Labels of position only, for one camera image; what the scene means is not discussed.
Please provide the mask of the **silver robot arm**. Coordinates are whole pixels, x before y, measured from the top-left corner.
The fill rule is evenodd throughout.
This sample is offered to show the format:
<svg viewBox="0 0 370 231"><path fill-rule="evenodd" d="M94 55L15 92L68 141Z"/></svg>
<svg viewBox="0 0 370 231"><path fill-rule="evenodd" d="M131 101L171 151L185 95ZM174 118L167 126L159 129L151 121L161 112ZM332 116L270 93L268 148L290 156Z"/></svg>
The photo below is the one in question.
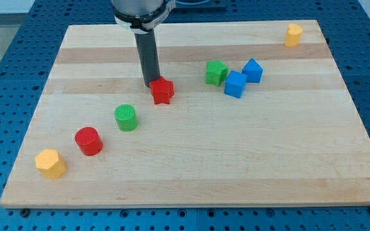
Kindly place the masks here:
<svg viewBox="0 0 370 231"><path fill-rule="evenodd" d="M166 20L175 0L112 0L116 23L136 34L145 34Z"/></svg>

